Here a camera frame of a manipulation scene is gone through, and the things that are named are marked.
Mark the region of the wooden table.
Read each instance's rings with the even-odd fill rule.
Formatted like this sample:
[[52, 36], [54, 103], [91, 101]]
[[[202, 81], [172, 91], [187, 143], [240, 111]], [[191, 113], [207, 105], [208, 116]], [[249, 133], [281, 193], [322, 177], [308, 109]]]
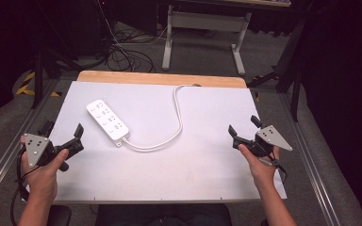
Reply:
[[202, 87], [239, 88], [239, 89], [247, 88], [245, 81], [239, 77], [167, 74], [167, 73], [83, 71], [78, 75], [77, 81], [98, 82], [98, 83], [172, 85], [172, 86], [198, 84]]

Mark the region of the white table cover board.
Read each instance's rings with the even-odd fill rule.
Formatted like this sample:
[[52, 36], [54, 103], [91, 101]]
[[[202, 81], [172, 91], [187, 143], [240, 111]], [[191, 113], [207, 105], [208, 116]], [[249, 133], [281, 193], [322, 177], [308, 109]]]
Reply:
[[[117, 147], [86, 106], [103, 100], [129, 128]], [[244, 202], [258, 199], [231, 124], [252, 139], [248, 89], [73, 82], [50, 135], [60, 145], [84, 127], [83, 151], [58, 174], [58, 203]]]

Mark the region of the white power strip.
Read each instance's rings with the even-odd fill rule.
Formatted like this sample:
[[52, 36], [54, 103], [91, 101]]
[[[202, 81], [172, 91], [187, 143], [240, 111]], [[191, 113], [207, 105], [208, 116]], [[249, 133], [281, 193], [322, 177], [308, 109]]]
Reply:
[[103, 100], [96, 100], [88, 104], [86, 109], [110, 140], [117, 147], [121, 147], [123, 140], [129, 136], [129, 128], [125, 123]]

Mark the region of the person's right hand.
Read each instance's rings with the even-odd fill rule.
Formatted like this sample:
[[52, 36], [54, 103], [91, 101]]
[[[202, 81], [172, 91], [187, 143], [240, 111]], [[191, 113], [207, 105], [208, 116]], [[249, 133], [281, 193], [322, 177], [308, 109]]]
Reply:
[[239, 151], [249, 163], [249, 168], [253, 175], [256, 187], [258, 189], [274, 187], [273, 177], [276, 167], [270, 166], [260, 161], [243, 144], [239, 144]]

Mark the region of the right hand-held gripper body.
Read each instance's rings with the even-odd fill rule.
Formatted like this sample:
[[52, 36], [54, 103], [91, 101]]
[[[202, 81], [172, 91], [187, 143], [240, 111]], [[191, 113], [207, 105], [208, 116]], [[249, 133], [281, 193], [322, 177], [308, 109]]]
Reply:
[[240, 137], [233, 139], [233, 148], [237, 149], [239, 144], [246, 146], [251, 153], [260, 161], [270, 166], [278, 166], [278, 160], [272, 156], [273, 148], [279, 147], [286, 151], [292, 151], [292, 147], [272, 125], [260, 129], [255, 133], [253, 140]]

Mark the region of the white metal desk frame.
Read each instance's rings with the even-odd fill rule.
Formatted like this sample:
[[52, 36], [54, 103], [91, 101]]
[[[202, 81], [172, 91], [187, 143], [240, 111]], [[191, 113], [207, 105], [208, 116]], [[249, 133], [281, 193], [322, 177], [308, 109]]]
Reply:
[[173, 5], [168, 6], [167, 11], [167, 37], [164, 46], [162, 69], [168, 71], [172, 56], [172, 31], [174, 28], [206, 29], [225, 32], [239, 32], [239, 39], [231, 45], [231, 52], [236, 64], [238, 75], [245, 74], [245, 68], [240, 55], [240, 48], [243, 44], [248, 25], [251, 21], [251, 13], [243, 17], [202, 14], [192, 12], [179, 12], [174, 10]]

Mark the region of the black stool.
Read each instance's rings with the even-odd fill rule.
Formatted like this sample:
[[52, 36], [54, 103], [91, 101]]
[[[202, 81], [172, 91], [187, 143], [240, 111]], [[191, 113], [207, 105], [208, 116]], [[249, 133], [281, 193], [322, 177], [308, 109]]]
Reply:
[[52, 205], [50, 207], [47, 226], [69, 226], [72, 210], [65, 205]]

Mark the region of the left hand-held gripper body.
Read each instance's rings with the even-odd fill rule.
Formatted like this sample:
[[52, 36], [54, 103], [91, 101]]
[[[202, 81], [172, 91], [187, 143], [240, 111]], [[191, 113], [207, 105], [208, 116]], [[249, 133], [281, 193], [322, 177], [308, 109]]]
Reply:
[[62, 145], [54, 146], [48, 137], [25, 134], [25, 151], [28, 166], [31, 169], [48, 165], [64, 149], [69, 151], [66, 157], [66, 159], [69, 159], [81, 152], [84, 147], [79, 137], [74, 137]]

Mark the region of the person's left hand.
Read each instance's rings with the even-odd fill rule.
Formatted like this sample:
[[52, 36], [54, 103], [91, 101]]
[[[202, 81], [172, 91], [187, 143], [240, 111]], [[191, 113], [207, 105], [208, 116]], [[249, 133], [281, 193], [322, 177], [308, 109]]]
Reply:
[[28, 204], [50, 205], [54, 201], [58, 193], [57, 172], [68, 154], [64, 149], [48, 165], [35, 170], [29, 167], [27, 154], [22, 154], [22, 168], [29, 186]]

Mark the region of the black metal stand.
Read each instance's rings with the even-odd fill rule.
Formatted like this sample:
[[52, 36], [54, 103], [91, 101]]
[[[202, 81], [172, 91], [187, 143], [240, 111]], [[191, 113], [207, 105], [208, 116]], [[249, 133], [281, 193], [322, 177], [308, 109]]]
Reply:
[[286, 93], [292, 88], [291, 104], [289, 112], [291, 117], [298, 121], [298, 103], [301, 89], [300, 60], [298, 59], [298, 49], [301, 42], [301, 36], [304, 33], [305, 19], [300, 19], [293, 29], [288, 43], [280, 56], [277, 65], [271, 73], [258, 77], [252, 82], [247, 83], [249, 88], [255, 88], [263, 83], [278, 77], [278, 83], [275, 90], [278, 93]]
[[34, 45], [34, 63], [35, 94], [32, 109], [35, 109], [40, 104], [43, 97], [43, 73], [46, 73], [51, 79], [59, 79], [61, 77], [61, 67], [67, 66], [76, 72], [82, 72], [84, 70], [83, 67], [73, 62], [59, 51], [41, 44]]

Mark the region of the person's dark trousers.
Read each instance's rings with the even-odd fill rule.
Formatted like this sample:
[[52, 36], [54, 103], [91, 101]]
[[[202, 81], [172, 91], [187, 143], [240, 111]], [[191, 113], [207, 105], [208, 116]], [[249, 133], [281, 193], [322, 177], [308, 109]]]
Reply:
[[95, 226], [232, 226], [225, 204], [100, 205]]

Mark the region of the aluminium rail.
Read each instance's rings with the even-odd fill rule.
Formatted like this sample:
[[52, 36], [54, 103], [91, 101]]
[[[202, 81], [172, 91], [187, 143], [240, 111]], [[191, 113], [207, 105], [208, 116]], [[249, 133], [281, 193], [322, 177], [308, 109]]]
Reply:
[[41, 101], [35, 108], [32, 108], [33, 97], [21, 96], [0, 109], [0, 184], [14, 161], [20, 136], [42, 113], [42, 108], [57, 85], [57, 79], [45, 82]]
[[302, 158], [304, 167], [308, 174], [310, 183], [314, 189], [314, 193], [320, 205], [321, 211], [325, 217], [328, 226], [341, 226], [335, 208], [330, 200], [324, 182], [319, 174], [319, 171], [314, 163], [313, 157], [309, 151], [307, 143], [304, 139], [304, 134], [298, 122], [296, 122], [289, 112], [290, 104], [286, 94], [279, 94], [278, 99], [281, 102], [282, 107], [288, 114], [289, 124], [292, 126], [294, 136], [298, 142], [298, 148], [300, 150], [300, 156]]

